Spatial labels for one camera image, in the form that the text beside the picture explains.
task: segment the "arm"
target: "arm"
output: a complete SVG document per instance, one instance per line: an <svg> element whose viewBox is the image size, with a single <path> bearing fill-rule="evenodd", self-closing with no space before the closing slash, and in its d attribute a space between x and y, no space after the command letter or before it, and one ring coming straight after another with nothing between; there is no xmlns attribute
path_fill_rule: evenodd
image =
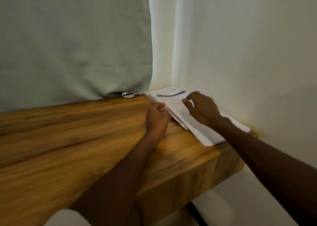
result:
<svg viewBox="0 0 317 226"><path fill-rule="evenodd" d="M215 130L299 224L317 221L317 169L264 143L220 115L210 97L193 92L183 99L191 116Z"/></svg>
<svg viewBox="0 0 317 226"><path fill-rule="evenodd" d="M70 209L79 212L92 226L125 222L142 172L167 128L169 114L164 106L164 103L155 103L149 108L146 133L140 142L70 205Z"/></svg>

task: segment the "paper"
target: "paper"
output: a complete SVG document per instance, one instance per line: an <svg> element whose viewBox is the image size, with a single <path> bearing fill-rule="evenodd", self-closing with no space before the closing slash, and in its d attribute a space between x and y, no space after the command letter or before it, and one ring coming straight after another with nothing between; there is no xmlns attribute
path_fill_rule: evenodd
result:
<svg viewBox="0 0 317 226"><path fill-rule="evenodd" d="M188 96L188 92L176 87L164 88L161 90L145 92L145 95L153 102L164 102L166 109L170 115L186 130L190 130L192 134L201 142L205 147L215 145L225 141L217 132L211 128L197 122L190 114L186 106L183 104L182 99ZM230 115L220 111L224 117L228 117L232 123L245 132L251 129L235 120Z"/></svg>

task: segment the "person's right arm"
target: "person's right arm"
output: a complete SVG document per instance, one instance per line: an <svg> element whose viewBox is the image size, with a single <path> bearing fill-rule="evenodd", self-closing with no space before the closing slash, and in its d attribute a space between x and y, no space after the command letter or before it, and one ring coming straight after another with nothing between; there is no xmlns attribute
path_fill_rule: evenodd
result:
<svg viewBox="0 0 317 226"><path fill-rule="evenodd" d="M228 141L299 225L317 222L316 168L240 130L228 118L220 115L212 98L200 92L192 92L183 99L183 103L198 122Z"/></svg>

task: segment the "forearm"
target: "forearm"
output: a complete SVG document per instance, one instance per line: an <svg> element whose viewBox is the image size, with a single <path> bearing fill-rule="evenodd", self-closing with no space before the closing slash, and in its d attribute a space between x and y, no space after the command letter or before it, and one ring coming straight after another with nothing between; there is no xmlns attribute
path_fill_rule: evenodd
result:
<svg viewBox="0 0 317 226"><path fill-rule="evenodd" d="M215 130L300 225L317 217L317 169L235 127L224 118Z"/></svg>
<svg viewBox="0 0 317 226"><path fill-rule="evenodd" d="M142 172L159 139L146 134L108 173L71 206L92 226L121 225L135 199Z"/></svg>

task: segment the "wood grain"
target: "wood grain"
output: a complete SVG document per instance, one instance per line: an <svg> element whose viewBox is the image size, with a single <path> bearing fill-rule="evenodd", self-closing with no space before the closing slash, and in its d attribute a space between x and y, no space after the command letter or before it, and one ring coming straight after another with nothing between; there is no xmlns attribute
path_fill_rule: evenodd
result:
<svg viewBox="0 0 317 226"><path fill-rule="evenodd" d="M113 98L0 114L1 225L43 225L141 139L152 104ZM243 168L223 142L205 148L170 121L143 174L137 205L151 224Z"/></svg>

